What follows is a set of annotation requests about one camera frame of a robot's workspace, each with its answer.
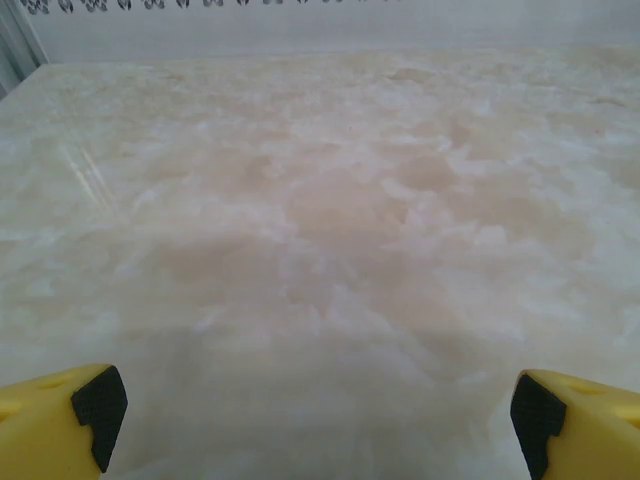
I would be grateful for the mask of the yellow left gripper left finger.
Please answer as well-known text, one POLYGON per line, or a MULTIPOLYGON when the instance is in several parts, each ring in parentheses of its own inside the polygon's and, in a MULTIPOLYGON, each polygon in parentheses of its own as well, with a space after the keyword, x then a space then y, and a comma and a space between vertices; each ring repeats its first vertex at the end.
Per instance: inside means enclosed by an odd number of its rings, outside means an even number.
POLYGON ((0 387, 0 480, 99 480, 127 406, 108 364, 0 387))

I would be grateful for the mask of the aluminium frame post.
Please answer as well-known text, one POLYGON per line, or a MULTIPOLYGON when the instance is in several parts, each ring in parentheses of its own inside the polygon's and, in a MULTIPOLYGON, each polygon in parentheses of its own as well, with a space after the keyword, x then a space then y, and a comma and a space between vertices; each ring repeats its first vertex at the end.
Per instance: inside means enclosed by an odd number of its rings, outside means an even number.
POLYGON ((0 100, 48 62, 21 0, 0 0, 0 100))

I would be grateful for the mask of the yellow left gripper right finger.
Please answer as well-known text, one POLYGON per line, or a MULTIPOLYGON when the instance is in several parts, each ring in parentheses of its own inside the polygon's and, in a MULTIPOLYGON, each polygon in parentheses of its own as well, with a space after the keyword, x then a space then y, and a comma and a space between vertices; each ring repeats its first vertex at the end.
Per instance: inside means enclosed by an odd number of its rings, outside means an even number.
POLYGON ((531 480, 640 480, 640 393, 524 370, 510 418, 531 480))

